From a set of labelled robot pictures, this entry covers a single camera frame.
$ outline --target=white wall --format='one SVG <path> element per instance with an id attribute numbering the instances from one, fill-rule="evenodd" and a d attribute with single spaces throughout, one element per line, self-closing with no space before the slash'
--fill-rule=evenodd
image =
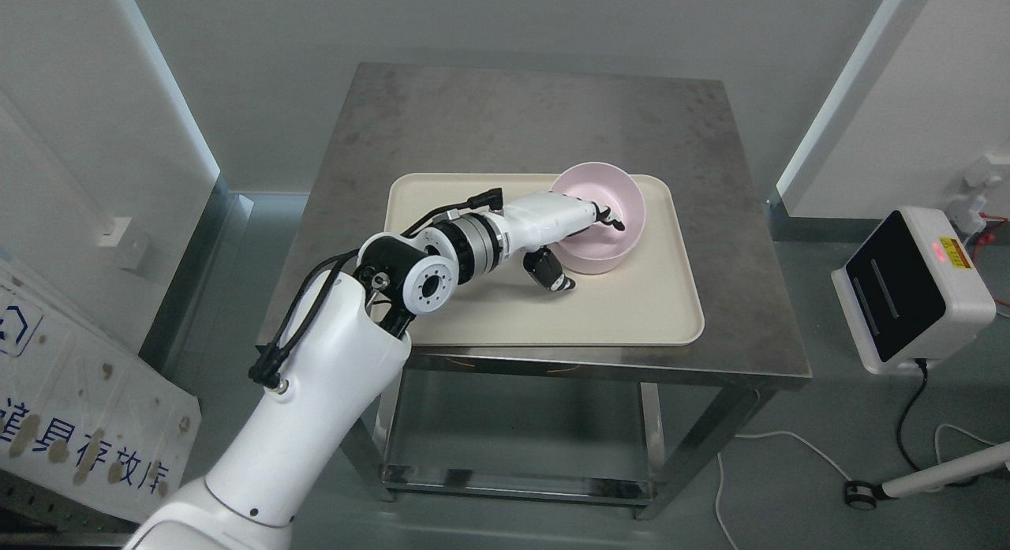
<path id="1" fill-rule="evenodd" d="M 217 174 L 132 0 L 0 0 L 0 258 L 137 351 Z M 149 234 L 135 272 L 113 215 Z"/>
<path id="2" fill-rule="evenodd" d="M 810 186 L 783 198 L 823 218 L 945 208 L 988 150 L 1010 153 L 1010 0 L 929 0 Z M 1010 187 L 986 211 L 1010 212 Z"/>
<path id="3" fill-rule="evenodd" d="M 881 0 L 137 0 L 234 190 L 308 191 L 362 61 L 725 82 L 759 194 Z"/>

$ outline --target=black cable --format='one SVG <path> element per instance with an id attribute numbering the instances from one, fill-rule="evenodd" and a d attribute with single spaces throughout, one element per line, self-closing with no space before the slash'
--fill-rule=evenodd
<path id="1" fill-rule="evenodd" d="M 267 386 L 268 389 L 275 389 L 280 386 L 281 378 L 278 375 L 278 370 L 280 370 L 282 363 L 287 360 L 293 348 L 298 345 L 301 341 L 303 335 L 308 330 L 314 321 L 316 314 L 322 308 L 322 303 L 325 302 L 326 296 L 329 295 L 330 289 L 336 283 L 339 277 L 340 269 L 343 268 L 344 263 L 352 256 L 358 254 L 358 248 L 352 251 L 343 252 L 339 255 L 331 255 L 329 258 L 323 259 L 323 261 L 317 263 L 314 268 L 310 270 L 305 280 L 302 281 L 301 287 L 299 287 L 298 292 L 296 292 L 294 298 L 291 301 L 291 306 L 288 306 L 288 312 L 284 314 L 284 320 L 281 320 L 280 327 L 277 328 L 277 333 L 274 334 L 274 338 L 267 345 L 260 349 L 260 358 L 254 363 L 248 370 L 249 378 L 259 384 Z M 326 268 L 326 266 L 331 266 L 326 280 L 324 281 L 321 289 L 319 289 L 319 294 L 316 296 L 315 301 L 313 301 L 309 312 L 306 313 L 305 319 L 299 324 L 295 333 L 292 334 L 291 338 L 283 346 L 278 346 L 278 341 L 281 340 L 282 335 L 288 329 L 288 324 L 291 323 L 291 318 L 298 308 L 299 303 L 304 298 L 305 293 L 308 291 L 309 285 L 316 280 L 316 277 Z"/>
<path id="2" fill-rule="evenodd" d="M 354 258 L 355 255 L 358 255 L 358 248 L 355 248 L 355 250 L 352 251 L 343 252 L 343 254 L 331 256 L 331 258 L 326 258 L 324 259 L 323 262 L 320 262 L 317 266 L 315 266 L 315 268 L 313 268 L 314 273 L 310 272 L 309 277 L 305 278 L 304 283 L 302 283 L 302 288 L 299 288 L 299 295 L 296 296 L 295 302 L 292 302 L 292 308 L 289 309 L 290 312 L 292 313 L 294 312 L 297 303 L 301 301 L 301 298 L 305 294 L 306 289 L 308 289 L 308 285 L 310 285 L 312 281 L 315 280 L 315 277 L 318 276 L 318 272 L 320 272 L 321 269 L 325 268 L 323 263 L 332 261 L 331 263 L 333 263 L 333 266 L 332 268 L 329 269 L 329 273 L 326 277 L 326 280 L 324 281 L 321 289 L 319 289 L 319 294 L 316 296 L 316 299 L 314 299 L 314 301 L 312 302 L 312 306 L 309 309 L 309 312 L 305 314 L 305 319 L 302 320 L 302 323 L 299 324 L 297 330 L 291 336 L 291 338 L 289 338 L 289 340 L 285 342 L 284 346 L 282 346 L 281 351 L 284 353 L 285 356 L 287 356 L 288 353 L 291 353 L 291 350 L 295 348 L 296 345 L 298 345 L 299 341 L 302 340 L 303 335 L 305 335 L 305 332 L 308 330 L 309 326 L 311 326 L 312 322 L 314 321 L 316 314 L 318 314 L 319 310 L 322 309 L 322 303 L 326 301 L 326 296 L 329 295 L 330 289 L 333 287 L 333 284 L 336 283 L 336 278 L 340 276 L 340 269 L 343 268 L 344 263 L 346 263 L 348 259 Z M 289 320 L 290 318 L 288 317 L 284 321 L 284 323 L 281 324 L 281 329 L 280 329 L 281 334 L 283 334 L 283 331 L 287 327 Z"/>
<path id="3" fill-rule="evenodd" d="M 435 216 L 440 215 L 443 212 L 449 211 L 462 211 L 466 208 L 482 208 L 482 206 L 487 206 L 491 211 L 501 211 L 502 209 L 502 190 L 501 187 L 495 187 L 493 190 L 487 190 L 483 194 L 474 195 L 466 201 L 460 202 L 460 204 L 453 205 L 443 205 L 440 208 L 433 208 L 431 211 L 426 212 L 422 218 L 419 218 L 417 222 L 411 224 L 409 229 L 403 231 L 404 237 L 413 237 L 415 232 L 428 220 L 435 218 Z"/>
<path id="4" fill-rule="evenodd" d="M 915 363 L 919 366 L 919 370 L 922 371 L 922 384 L 919 386 L 919 390 L 912 396 L 912 400 L 909 400 L 908 404 L 905 405 L 905 411 L 902 411 L 901 418 L 898 418 L 898 427 L 895 429 L 895 437 L 898 439 L 898 450 L 901 452 L 901 456 L 905 457 L 905 461 L 908 463 L 908 466 L 912 467 L 915 471 L 922 471 L 922 467 L 916 465 L 915 462 L 912 461 L 912 457 L 909 457 L 908 452 L 905 450 L 905 442 L 901 439 L 901 430 L 905 426 L 905 418 L 908 417 L 909 410 L 912 410 L 912 406 L 915 404 L 915 401 L 919 400 L 919 397 L 922 395 L 922 392 L 925 391 L 926 384 L 929 381 L 929 369 L 926 367 L 926 360 L 916 359 Z"/>
<path id="5" fill-rule="evenodd" d="M 919 366 L 919 370 L 922 371 L 922 384 L 919 386 L 919 390 L 915 392 L 915 395 L 912 396 L 912 399 L 908 401 L 907 405 L 905 405 L 905 410 L 902 411 L 901 418 L 898 418 L 898 427 L 895 428 L 895 438 L 898 439 L 898 450 L 901 452 L 901 456 L 905 457 L 905 462 L 909 464 L 909 467 L 912 467 L 912 469 L 914 469 L 915 471 L 922 471 L 922 467 L 916 465 L 915 462 L 912 461 L 912 457 L 908 455 L 908 452 L 905 450 L 905 442 L 901 438 L 902 428 L 905 426 L 905 418 L 908 417 L 909 411 L 912 410 L 912 406 L 915 405 L 916 400 L 919 400 L 919 397 L 922 396 L 922 392 L 925 391 L 926 384 L 929 381 L 929 369 L 926 366 L 926 360 L 915 359 L 915 363 L 917 366 Z M 972 477 L 971 479 L 948 483 L 945 486 L 967 487 L 974 485 L 975 482 L 978 480 L 979 477 L 975 475 L 975 477 Z"/>
<path id="6" fill-rule="evenodd" d="M 403 236 L 404 237 L 414 236 L 415 231 L 418 230 L 420 227 L 424 226 L 424 224 L 428 222 L 428 220 L 434 218 L 434 216 L 440 215 L 443 212 L 459 211 L 459 209 L 462 208 L 467 208 L 467 204 L 445 205 L 445 206 L 440 206 L 440 208 L 433 208 L 431 209 L 431 211 L 426 212 L 425 215 L 422 216 L 422 218 L 419 218 L 417 220 L 417 223 L 411 224 L 409 229 L 404 230 Z"/>

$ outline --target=red light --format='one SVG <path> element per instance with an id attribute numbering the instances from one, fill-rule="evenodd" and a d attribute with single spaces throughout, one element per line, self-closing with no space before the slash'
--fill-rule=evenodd
<path id="1" fill-rule="evenodd" d="M 943 247 L 939 243 L 933 243 L 933 251 L 936 252 L 936 257 L 940 259 L 941 262 L 946 261 L 946 252 L 943 251 Z"/>

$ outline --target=black screen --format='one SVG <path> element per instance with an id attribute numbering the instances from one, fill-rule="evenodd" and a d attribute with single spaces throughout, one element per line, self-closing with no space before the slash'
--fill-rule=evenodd
<path id="1" fill-rule="evenodd" d="M 946 303 L 898 211 L 884 219 L 845 270 L 884 362 L 943 317 Z"/>

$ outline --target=bowl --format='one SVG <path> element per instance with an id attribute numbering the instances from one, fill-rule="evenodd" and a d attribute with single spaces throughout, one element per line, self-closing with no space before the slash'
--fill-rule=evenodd
<path id="1" fill-rule="evenodd" d="M 645 227 L 645 199 L 624 170 L 602 161 L 583 162 L 563 173 L 550 190 L 607 205 L 624 223 L 624 230 L 595 223 L 551 244 L 550 250 L 562 265 L 579 273 L 609 272 L 638 244 Z"/>

